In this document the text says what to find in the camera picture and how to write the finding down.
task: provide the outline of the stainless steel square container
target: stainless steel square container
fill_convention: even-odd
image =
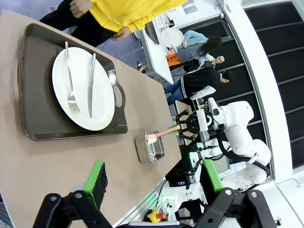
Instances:
[[[165,156],[165,150],[162,144],[162,138],[157,138],[156,142],[147,144],[146,136],[149,134],[156,134],[159,131],[147,132],[144,137],[135,139],[136,150],[140,162],[156,163],[160,158]]]

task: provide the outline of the dark hair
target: dark hair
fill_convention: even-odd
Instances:
[[[215,48],[219,48],[222,45],[222,39],[219,36],[210,37],[206,43],[204,43],[200,50],[206,54]]]
[[[222,77],[223,77],[223,79],[227,79],[227,80],[229,80],[229,82],[232,82],[235,79],[235,74],[233,73],[232,70],[225,70],[222,73]]]

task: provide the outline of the dish rack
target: dish rack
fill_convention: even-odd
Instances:
[[[157,35],[157,38],[158,38],[158,41],[159,41],[159,47],[160,49],[162,50],[162,52],[165,54],[165,55],[170,55],[170,54],[174,54],[174,53],[177,53],[177,49],[175,47],[167,47],[165,45],[165,42],[163,40],[163,37],[161,36],[161,33],[168,29],[169,28],[169,25],[170,25],[170,22],[167,18],[167,16],[165,14],[161,14],[157,17],[155,17],[153,20],[152,20],[152,23],[154,25],[154,28],[155,28],[155,32],[156,32],[156,35]],[[169,40],[169,36],[166,35],[165,36],[165,39],[166,40]]]

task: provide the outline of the screw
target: screw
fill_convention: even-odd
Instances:
[[[257,193],[255,191],[253,191],[250,195],[254,198],[257,197]]]
[[[225,193],[227,194],[227,195],[231,195],[232,194],[232,191],[231,190],[229,190],[229,189],[227,189],[226,191],[225,191]]]
[[[77,194],[75,194],[75,197],[79,199],[82,197],[82,195],[81,195],[81,193],[77,193]]]

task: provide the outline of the white plate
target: white plate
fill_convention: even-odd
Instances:
[[[167,28],[161,32],[161,40],[166,47],[171,48],[172,45],[176,48],[182,44],[184,35],[177,28]]]
[[[104,129],[111,122],[115,109],[113,89],[108,75],[96,59],[93,84],[92,118],[90,118],[88,110],[88,88],[91,74],[92,55],[78,47],[69,47],[68,53],[74,96],[81,113],[72,113],[67,103],[67,95],[70,93],[70,85],[65,49],[59,53],[53,65],[52,80],[57,100],[67,116],[79,126],[91,131]]]

